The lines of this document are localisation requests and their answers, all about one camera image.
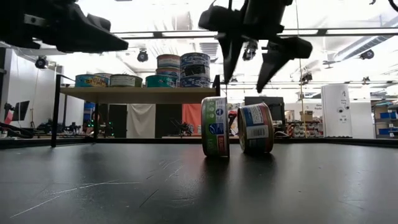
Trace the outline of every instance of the red curtain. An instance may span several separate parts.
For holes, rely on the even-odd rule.
[[[182,105],[182,121],[193,125],[193,133],[198,133],[201,125],[201,104]]]

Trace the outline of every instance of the ceiling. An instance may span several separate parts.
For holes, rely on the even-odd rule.
[[[287,7],[282,25],[287,29],[303,28],[354,28],[354,27],[398,27],[398,13],[388,1],[378,0],[369,5],[371,0],[296,0]],[[112,32],[144,32],[157,30],[198,30],[201,12],[206,10],[213,0],[79,0],[83,12],[107,18],[112,23]],[[216,5],[228,6],[228,0],[217,0]],[[243,0],[234,0],[233,9],[239,9]],[[397,37],[306,37],[313,44],[309,59],[290,61],[272,79],[272,82],[299,81],[302,72],[311,72],[316,82],[361,81],[369,76],[374,80],[398,80]],[[370,46],[375,57],[371,60],[358,59],[355,54],[361,47]],[[260,41],[265,46],[267,41]],[[137,61],[140,49],[147,49],[149,60]],[[41,50],[23,50],[27,55],[56,55],[49,58],[59,63],[72,64],[87,72],[135,73],[141,77],[153,75],[157,66],[156,57],[161,54],[182,55],[188,52],[204,52],[217,61],[211,65],[211,75],[223,73],[223,56],[218,42],[212,38],[201,39],[152,39],[129,40],[129,49],[123,52],[110,52],[102,55],[71,54],[60,55],[51,46]],[[326,69],[323,61],[340,61]],[[235,74],[239,82],[256,82],[262,65],[260,53],[253,60],[240,60]],[[268,95],[295,95],[296,90],[265,90]],[[309,91],[315,87],[306,86]],[[256,95],[255,90],[231,90],[236,96]]]

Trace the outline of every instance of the cable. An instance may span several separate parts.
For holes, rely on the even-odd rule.
[[[19,59],[19,47],[17,48],[17,81],[19,82],[19,65],[18,65],[18,59]],[[18,104],[18,124],[19,127],[22,128],[20,121],[21,120],[21,103]]]
[[[25,129],[17,128],[15,126],[12,126],[9,124],[4,124],[4,123],[0,123],[0,127],[2,127],[3,129],[7,129],[14,136],[17,136],[20,138],[25,138],[25,139],[33,138],[33,134],[30,131],[27,131]]]
[[[299,8],[297,7],[297,0],[296,2],[296,18],[297,18],[297,36],[300,36],[300,31],[299,31]],[[304,135],[305,138],[307,138],[307,125],[305,124],[305,111],[304,111],[304,97],[303,97],[303,70],[301,69],[301,59],[299,59],[300,62],[300,99],[301,99],[301,110],[303,113],[303,122],[304,122]]]
[[[31,112],[32,112],[32,121],[30,122],[30,125],[32,126],[32,128],[33,128],[34,130],[36,130],[36,127],[35,127],[35,122],[34,122],[33,110],[34,110],[34,108],[35,108],[35,99],[36,99],[36,91],[37,91],[37,81],[38,81],[38,79],[39,79],[39,71],[40,71],[40,70],[37,69],[35,91],[34,91],[34,94],[33,94],[32,109],[31,109]]]
[[[388,0],[390,2],[391,7],[398,12],[398,6],[394,3],[394,0]]]
[[[281,134],[281,135],[283,135],[285,137],[290,137],[288,134],[284,133],[283,131],[277,131],[277,132],[275,132],[275,135],[276,134]]]

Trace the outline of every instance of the security camera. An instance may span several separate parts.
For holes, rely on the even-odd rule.
[[[249,42],[246,49],[243,52],[242,59],[244,61],[252,60],[256,56],[256,50],[258,49],[257,42]]]
[[[46,69],[49,67],[49,61],[47,61],[46,56],[39,56],[35,63],[36,68],[38,69]]]
[[[367,52],[362,53],[359,58],[362,60],[365,59],[372,59],[374,57],[374,52],[373,50],[368,50]]]
[[[138,54],[138,57],[137,57],[137,60],[138,60],[139,62],[146,62],[146,61],[148,61],[147,50],[140,50],[140,51],[139,51],[139,54]]]

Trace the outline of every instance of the stacked cans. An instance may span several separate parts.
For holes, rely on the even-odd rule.
[[[178,87],[180,79],[180,56],[165,54],[157,57],[156,75],[146,78],[146,85],[151,87]]]
[[[210,57],[203,53],[188,53],[181,56],[180,87],[210,87]]]

